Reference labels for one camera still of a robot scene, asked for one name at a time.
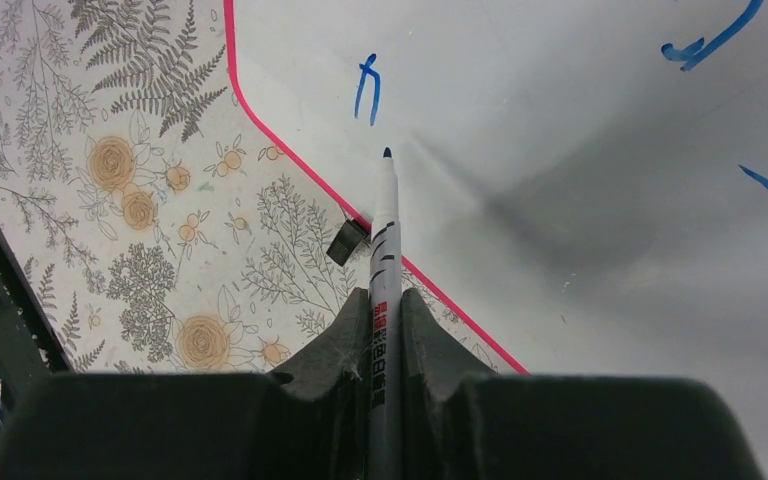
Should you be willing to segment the pink framed whiteboard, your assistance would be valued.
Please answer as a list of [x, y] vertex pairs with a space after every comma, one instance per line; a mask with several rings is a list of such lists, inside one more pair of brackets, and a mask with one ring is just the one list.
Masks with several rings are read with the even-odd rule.
[[534, 374], [713, 387], [768, 477], [768, 1], [230, 1], [250, 118]]

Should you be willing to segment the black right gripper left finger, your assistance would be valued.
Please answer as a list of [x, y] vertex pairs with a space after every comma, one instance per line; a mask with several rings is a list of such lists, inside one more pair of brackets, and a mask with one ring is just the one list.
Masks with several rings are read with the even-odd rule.
[[368, 294], [266, 374], [60, 374], [19, 404], [0, 479], [359, 479]]

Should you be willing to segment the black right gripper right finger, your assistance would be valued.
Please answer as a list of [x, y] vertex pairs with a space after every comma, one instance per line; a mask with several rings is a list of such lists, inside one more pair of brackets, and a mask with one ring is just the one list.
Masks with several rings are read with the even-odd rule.
[[502, 375], [401, 299], [407, 479], [758, 479], [735, 416], [689, 379]]

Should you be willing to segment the floral tablecloth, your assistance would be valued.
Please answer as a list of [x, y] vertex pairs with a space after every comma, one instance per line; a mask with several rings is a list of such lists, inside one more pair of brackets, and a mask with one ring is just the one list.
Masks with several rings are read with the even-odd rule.
[[531, 1], [0, 1], [0, 229], [81, 371], [266, 371], [366, 283], [367, 247], [265, 88], [316, 66], [353, 111], [371, 53], [477, 60], [536, 29]]

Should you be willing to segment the whiteboard marker pen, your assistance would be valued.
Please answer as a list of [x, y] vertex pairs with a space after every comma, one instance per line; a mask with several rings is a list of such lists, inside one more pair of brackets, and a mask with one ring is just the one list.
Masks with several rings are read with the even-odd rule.
[[398, 180], [390, 148], [374, 163], [377, 189], [371, 228], [369, 294], [372, 337], [367, 477], [399, 479], [402, 470]]

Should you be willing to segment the black whiteboard foot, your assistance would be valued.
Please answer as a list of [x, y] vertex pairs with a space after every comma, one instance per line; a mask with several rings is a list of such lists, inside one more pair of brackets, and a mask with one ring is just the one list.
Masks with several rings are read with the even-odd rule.
[[367, 237], [368, 232], [363, 224], [355, 219], [346, 220], [329, 244], [326, 255], [343, 267]]

